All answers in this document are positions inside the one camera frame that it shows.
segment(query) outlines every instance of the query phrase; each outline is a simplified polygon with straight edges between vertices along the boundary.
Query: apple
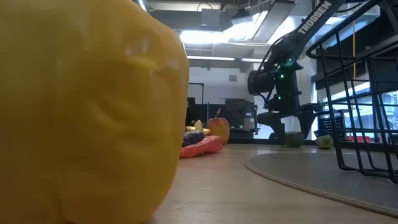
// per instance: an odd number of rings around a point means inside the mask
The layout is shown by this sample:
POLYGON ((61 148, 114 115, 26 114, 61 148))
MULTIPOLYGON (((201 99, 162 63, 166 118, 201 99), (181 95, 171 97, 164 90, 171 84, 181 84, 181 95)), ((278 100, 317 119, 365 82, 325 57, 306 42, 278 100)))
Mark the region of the apple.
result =
POLYGON ((219 118, 221 109, 218 109, 216 117, 207 121, 207 128, 210 129, 210 136, 219 136, 223 139, 223 144, 229 140, 229 123, 225 118, 219 118))

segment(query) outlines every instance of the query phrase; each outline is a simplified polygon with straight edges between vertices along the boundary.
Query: wire basket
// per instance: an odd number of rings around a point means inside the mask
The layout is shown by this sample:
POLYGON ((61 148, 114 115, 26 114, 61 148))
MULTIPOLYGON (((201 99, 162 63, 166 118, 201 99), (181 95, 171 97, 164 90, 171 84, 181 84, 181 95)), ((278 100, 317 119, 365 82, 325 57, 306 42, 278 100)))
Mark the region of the wire basket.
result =
MULTIPOLYGON (((377 4, 385 3, 383 0, 371 0, 368 1, 364 6, 359 8, 351 16, 345 19, 342 23, 333 28, 329 33, 325 34, 321 39, 316 41, 306 52, 307 56, 314 59, 319 59, 322 62, 324 82, 326 88, 326 96, 328 99, 329 114, 331 118, 331 130, 333 132, 333 139, 336 147, 336 156, 338 161, 338 166, 342 170, 347 171, 358 171, 362 175, 370 177, 385 177, 391 179, 393 183, 398 184, 398 170, 393 167, 393 160, 398 161, 398 148, 396 140, 394 139, 394 133, 398 133, 398 130, 393 130, 388 122, 387 113, 385 106, 398 106, 398 105, 387 105, 384 104, 382 94, 389 91, 398 90, 398 82, 391 80, 380 80, 377 78, 377 69, 375 64, 378 62, 391 63, 398 73, 398 58, 392 57, 382 57, 385 52, 390 52, 391 50, 398 49, 398 36, 391 37, 384 42, 381 42, 377 46, 373 46, 370 49, 354 56, 345 56, 341 49, 341 41, 339 31, 349 26, 353 21, 355 21, 359 16, 362 16, 365 12, 370 10, 377 4), (337 55, 326 55, 323 45, 330 38, 336 39, 336 44, 338 47, 337 55), (319 54, 313 54, 316 49, 320 49, 319 54), (338 61, 338 68, 330 70, 326 67, 326 60, 336 60, 338 61), (365 63, 368 70, 369 78, 367 79, 354 79, 353 78, 353 64, 354 63, 365 63), (345 97, 338 100, 331 99, 330 93, 330 83, 332 81, 340 81, 344 84, 345 97), (354 82, 369 82, 370 91, 369 93, 357 94, 354 89, 354 82), (371 104, 358 103, 358 99, 365 96, 370 96, 372 99, 371 104), (351 127, 341 127, 337 124, 337 119, 335 117, 335 111, 333 111, 333 105, 346 105, 348 107, 349 121, 351 127), (361 117, 361 112, 359 106, 372 106, 374 122, 377 125, 374 129, 364 128, 363 120, 361 117), (359 126, 354 122, 354 114, 358 115, 359 126), (343 141, 338 136, 341 134, 352 133, 353 134, 353 148, 356 151, 356 157, 358 160, 358 167, 347 166, 344 160, 341 145, 343 141), (376 133, 381 138, 380 145, 382 147, 381 151, 385 155, 385 164, 381 166, 375 165, 372 153, 370 150, 370 145, 374 144, 369 142, 369 138, 366 138, 365 133, 376 133), (366 151, 365 159, 369 160, 369 166, 364 167, 364 161, 361 157, 361 150, 366 151)), ((394 20, 391 22, 397 22, 396 18, 389 17, 389 19, 394 20)))

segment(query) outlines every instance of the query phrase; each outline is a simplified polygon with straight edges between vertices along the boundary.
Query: machine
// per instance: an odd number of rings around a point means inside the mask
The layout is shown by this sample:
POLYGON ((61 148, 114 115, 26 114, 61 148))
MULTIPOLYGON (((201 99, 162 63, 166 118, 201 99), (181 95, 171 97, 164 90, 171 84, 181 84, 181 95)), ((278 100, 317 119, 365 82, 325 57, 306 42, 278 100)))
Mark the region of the machine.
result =
POLYGON ((307 42, 326 21, 338 12, 343 4, 351 2, 358 2, 354 6, 358 7, 363 1, 320 1, 315 10, 303 20, 298 28, 282 36, 271 45, 258 70, 249 74, 249 93, 261 96, 264 99, 264 108, 268 109, 268 112, 257 116, 257 122, 270 126, 274 130, 274 137, 276 136, 282 144, 285 138, 282 118, 298 117, 302 134, 304 138, 307 138, 316 118, 316 112, 321 110, 321 106, 317 103, 300 105, 299 95, 301 92, 297 88, 296 71, 303 67, 297 63, 297 59, 307 42), (276 89, 276 94, 271 98, 273 89, 276 89), (268 95, 265 97, 261 93, 268 93, 268 95))

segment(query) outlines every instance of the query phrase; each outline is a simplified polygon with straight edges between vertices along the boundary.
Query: ceiling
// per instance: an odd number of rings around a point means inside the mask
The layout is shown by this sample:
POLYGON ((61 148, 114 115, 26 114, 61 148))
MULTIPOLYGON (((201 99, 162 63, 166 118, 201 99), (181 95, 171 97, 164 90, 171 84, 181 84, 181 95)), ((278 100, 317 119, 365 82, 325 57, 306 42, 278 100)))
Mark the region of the ceiling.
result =
MULTIPOLYGON (((167 26, 174 28, 179 34, 190 30, 206 30, 206 33, 216 33, 223 40, 211 37, 210 41, 201 43, 204 37, 194 35, 196 41, 183 41, 187 55, 211 56, 211 57, 244 57, 263 58, 269 46, 278 37, 292 31, 301 24, 301 20, 311 13, 315 4, 312 0, 209 0, 200 2, 197 0, 147 0, 146 5, 151 15, 167 26), (250 7, 247 12, 251 22, 243 25, 234 25, 232 20, 237 9, 250 7)), ((341 9, 352 7, 346 4, 341 9)), ((308 43, 308 46, 323 34, 328 32, 352 11, 345 14, 336 14, 329 20, 308 43)), ((375 8, 362 16, 356 23, 356 30, 366 26, 377 16, 379 9, 375 8)), ((341 33, 342 39, 352 34, 352 28, 347 28, 341 33)), ((228 67, 245 69, 247 62, 212 62, 208 60, 190 60, 191 67, 228 67)))

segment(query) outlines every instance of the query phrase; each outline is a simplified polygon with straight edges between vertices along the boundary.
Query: round mat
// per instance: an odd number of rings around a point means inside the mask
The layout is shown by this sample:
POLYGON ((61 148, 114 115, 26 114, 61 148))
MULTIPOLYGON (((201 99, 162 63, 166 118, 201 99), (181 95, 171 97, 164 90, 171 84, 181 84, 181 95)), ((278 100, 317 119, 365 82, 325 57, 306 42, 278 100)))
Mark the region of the round mat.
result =
MULTIPOLYGON (((356 155, 344 154, 346 165, 358 167, 356 155)), ((398 161, 392 157, 394 168, 398 161)), ((375 166, 386 169, 385 157, 373 155, 375 166)), ((363 156, 364 168, 370 168, 363 156)), ((334 153, 275 153, 250 158, 245 166, 273 181, 348 205, 398 218, 398 185, 388 179, 340 170, 334 153)))

